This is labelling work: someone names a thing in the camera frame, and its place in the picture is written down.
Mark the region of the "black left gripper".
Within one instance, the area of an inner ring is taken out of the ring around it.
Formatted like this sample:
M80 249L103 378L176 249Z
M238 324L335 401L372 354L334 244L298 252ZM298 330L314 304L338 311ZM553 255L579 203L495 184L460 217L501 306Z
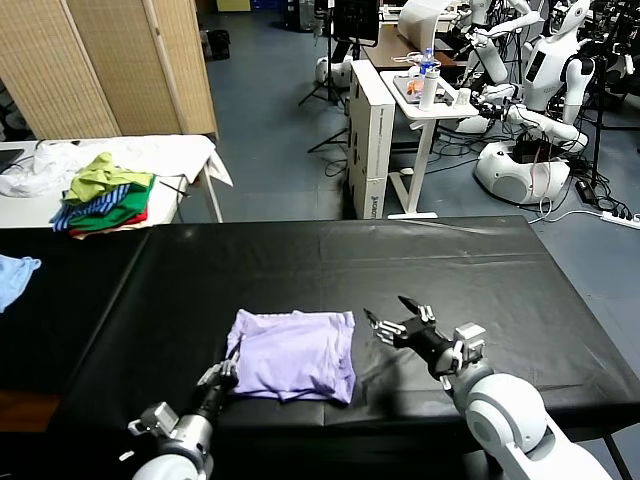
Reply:
M234 389L234 381L238 380L238 360L241 341L227 354L222 363L210 366L198 380L199 389L198 412L202 416L217 416L227 394Z

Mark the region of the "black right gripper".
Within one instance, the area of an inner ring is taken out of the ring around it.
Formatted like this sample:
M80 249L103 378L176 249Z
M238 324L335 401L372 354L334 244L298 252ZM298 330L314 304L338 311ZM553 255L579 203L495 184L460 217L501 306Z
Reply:
M413 350L426 362L430 374L450 374L453 341L439 332L432 307L402 295L398 299L415 316L394 323L382 320L365 309L365 316L375 335L385 344Z

